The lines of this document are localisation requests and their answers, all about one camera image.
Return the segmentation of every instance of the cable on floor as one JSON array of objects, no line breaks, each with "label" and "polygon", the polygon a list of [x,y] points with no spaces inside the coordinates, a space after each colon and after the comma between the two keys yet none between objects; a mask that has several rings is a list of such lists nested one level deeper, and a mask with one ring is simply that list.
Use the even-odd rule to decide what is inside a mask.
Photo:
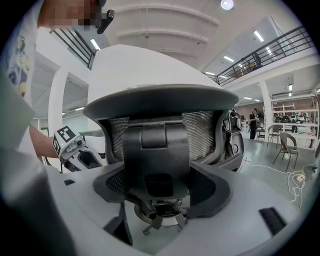
[{"label": "cable on floor", "polygon": [[[269,167],[269,166],[255,165],[255,164],[247,164],[247,161],[245,161],[245,162],[244,162],[244,161],[245,161],[245,160],[242,160],[242,164],[243,164],[243,165],[240,167],[239,171],[242,169],[243,166],[254,166],[254,167],[265,167],[265,168],[269,168],[269,169],[272,169],[272,170],[274,170],[274,171],[277,171],[277,172],[279,172],[279,173],[288,174],[288,175],[289,175],[289,176],[288,176],[288,183],[287,183],[287,185],[288,185],[288,190],[289,190],[290,194],[294,195],[294,199],[291,200],[290,203],[296,201],[296,200],[297,200],[297,197],[300,196],[300,205],[299,205],[299,207],[297,207],[297,208],[300,210],[301,205],[302,205],[302,189],[304,188],[304,186],[305,186],[305,184],[306,184],[306,173],[305,173],[305,171],[304,171],[304,168],[307,167],[307,166],[313,166],[313,165],[315,165],[316,163],[306,164],[305,166],[302,167],[302,170],[295,170],[295,171],[293,171],[292,168],[291,168],[291,166],[290,166],[290,169],[291,169],[292,172],[284,172],[284,171],[280,171],[280,170],[271,168],[271,167]],[[289,181],[290,181],[290,176],[291,176],[292,182],[295,184],[295,187],[292,187],[292,188],[290,188],[290,182],[289,182]],[[299,185],[295,182],[294,178],[296,178],[296,177],[300,177],[300,178],[302,179],[303,183],[302,183],[302,186],[301,186],[301,187],[299,187]]]}]

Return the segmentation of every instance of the white t-shirt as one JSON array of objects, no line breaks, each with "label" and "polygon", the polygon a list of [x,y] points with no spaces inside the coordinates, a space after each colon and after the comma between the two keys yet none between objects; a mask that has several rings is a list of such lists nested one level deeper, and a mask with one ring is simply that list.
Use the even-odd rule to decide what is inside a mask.
[{"label": "white t-shirt", "polygon": [[[43,0],[38,1],[24,15],[6,42],[0,57],[0,72],[5,73],[12,86],[30,107],[32,107],[31,82],[35,68],[38,16],[42,4]],[[29,128],[25,131],[18,150],[36,156]]]}]

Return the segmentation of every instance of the mesh backrest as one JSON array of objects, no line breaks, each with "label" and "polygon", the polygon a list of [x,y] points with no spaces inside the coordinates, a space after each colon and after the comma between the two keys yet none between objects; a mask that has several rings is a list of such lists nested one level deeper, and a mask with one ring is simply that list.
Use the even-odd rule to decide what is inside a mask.
[{"label": "mesh backrest", "polygon": [[[190,160],[203,158],[214,150],[214,123],[212,111],[182,113],[189,141]],[[106,120],[107,130],[111,135],[114,157],[123,160],[122,137],[128,127],[129,118]]]}]

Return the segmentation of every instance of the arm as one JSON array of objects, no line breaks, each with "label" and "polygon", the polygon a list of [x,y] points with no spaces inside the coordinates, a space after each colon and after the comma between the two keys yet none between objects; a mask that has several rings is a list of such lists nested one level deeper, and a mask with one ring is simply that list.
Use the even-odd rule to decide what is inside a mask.
[{"label": "arm", "polygon": [[52,143],[52,138],[43,135],[34,126],[29,127],[30,138],[38,157],[58,158]]}]

